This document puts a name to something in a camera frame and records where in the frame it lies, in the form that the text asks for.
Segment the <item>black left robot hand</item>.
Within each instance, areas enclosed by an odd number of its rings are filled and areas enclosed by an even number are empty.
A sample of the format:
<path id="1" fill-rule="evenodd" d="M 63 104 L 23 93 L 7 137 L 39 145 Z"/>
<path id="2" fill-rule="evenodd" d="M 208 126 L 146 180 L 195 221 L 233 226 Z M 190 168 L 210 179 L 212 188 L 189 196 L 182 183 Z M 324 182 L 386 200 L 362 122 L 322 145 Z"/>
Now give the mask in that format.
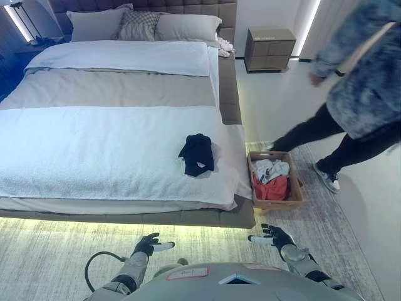
<path id="1" fill-rule="evenodd" d="M 154 252 L 169 250 L 175 246 L 175 243 L 172 241 L 161 243 L 159 235 L 160 233 L 151 233 L 141 236 L 133 249 L 132 255 L 142 252 L 150 257 Z"/>

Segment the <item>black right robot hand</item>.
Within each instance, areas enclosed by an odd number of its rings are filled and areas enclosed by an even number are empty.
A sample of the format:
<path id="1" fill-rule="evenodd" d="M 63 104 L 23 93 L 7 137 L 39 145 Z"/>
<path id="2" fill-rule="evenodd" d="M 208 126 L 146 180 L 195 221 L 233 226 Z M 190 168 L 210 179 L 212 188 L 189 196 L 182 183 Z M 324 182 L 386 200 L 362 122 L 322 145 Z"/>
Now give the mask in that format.
<path id="1" fill-rule="evenodd" d="M 296 245 L 292 237 L 280 227 L 262 223 L 261 228 L 263 235 L 249 235 L 247 240 L 252 243 L 276 247 L 279 252 L 286 245 Z"/>

